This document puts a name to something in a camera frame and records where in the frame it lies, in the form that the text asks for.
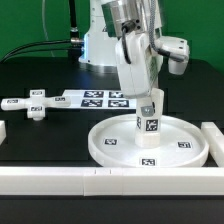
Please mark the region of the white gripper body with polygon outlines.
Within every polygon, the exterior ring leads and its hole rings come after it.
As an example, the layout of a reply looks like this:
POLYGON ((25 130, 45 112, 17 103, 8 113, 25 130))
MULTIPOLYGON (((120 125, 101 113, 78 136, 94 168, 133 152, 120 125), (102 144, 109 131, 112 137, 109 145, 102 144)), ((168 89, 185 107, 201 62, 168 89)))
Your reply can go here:
POLYGON ((146 33, 131 32, 126 36, 128 55, 131 63, 125 61, 122 42, 115 47, 120 88, 126 98, 142 98, 150 94, 157 85, 163 57, 153 55, 146 33))

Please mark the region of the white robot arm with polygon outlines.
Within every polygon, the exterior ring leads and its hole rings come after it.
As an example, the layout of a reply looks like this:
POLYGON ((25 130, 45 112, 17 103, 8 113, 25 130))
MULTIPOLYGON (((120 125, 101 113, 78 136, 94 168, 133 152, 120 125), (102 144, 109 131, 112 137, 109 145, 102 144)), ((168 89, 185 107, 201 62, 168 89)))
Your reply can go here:
POLYGON ((137 101, 141 116, 160 116, 163 59, 154 51, 160 34, 157 0, 90 0, 90 28, 79 62, 96 72, 116 73, 122 93, 137 101))

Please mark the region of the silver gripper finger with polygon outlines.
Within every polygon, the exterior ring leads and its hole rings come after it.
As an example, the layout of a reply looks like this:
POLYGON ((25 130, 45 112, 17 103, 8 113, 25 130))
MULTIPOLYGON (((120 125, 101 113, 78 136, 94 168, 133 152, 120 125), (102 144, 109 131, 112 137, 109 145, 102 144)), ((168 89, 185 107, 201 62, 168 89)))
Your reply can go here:
POLYGON ((152 101, 152 98, 143 98, 140 101, 140 109, 143 117, 152 117, 155 114, 155 104, 152 101))

